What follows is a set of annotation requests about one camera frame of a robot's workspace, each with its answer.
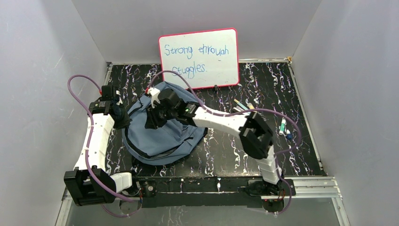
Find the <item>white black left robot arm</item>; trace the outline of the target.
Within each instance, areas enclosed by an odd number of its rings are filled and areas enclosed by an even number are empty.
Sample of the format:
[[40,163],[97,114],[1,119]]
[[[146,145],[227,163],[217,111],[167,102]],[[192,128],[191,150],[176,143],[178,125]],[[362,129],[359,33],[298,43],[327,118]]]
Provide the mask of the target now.
[[113,129],[127,127],[128,113],[115,86],[101,87],[101,96],[86,110],[88,127],[82,151],[73,170],[64,174],[64,182],[77,206],[112,203],[122,191],[129,196],[140,192],[141,184],[130,172],[106,173],[105,158]]

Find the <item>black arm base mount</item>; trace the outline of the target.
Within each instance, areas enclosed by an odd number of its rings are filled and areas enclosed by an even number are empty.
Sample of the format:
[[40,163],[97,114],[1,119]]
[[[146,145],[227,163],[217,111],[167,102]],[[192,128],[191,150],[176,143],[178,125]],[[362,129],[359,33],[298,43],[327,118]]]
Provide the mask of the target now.
[[262,177],[135,177],[122,194],[144,208],[244,206],[279,213],[295,197],[293,180],[270,184]]

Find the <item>blue student backpack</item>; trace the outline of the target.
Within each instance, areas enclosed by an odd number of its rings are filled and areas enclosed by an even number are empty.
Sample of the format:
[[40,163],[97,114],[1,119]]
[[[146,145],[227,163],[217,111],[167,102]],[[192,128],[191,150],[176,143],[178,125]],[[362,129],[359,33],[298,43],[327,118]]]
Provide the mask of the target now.
[[151,99],[142,95],[128,110],[130,125],[122,132],[123,144],[140,162],[158,166],[188,156],[207,134],[208,129],[168,120],[158,129],[146,129],[146,107]]

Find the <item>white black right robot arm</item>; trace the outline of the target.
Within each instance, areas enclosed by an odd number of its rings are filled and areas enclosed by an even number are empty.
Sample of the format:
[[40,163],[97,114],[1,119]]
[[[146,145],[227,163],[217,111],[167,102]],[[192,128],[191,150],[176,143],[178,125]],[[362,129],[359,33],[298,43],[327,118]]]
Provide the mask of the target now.
[[212,128],[233,135],[239,138],[245,153],[256,160],[265,190],[271,195],[283,190],[281,169],[274,157],[273,132],[258,112],[229,115],[204,109],[198,102],[184,101],[172,89],[160,91],[152,87],[145,94],[151,99],[146,109],[145,128],[157,129],[167,121],[177,120],[183,125]]

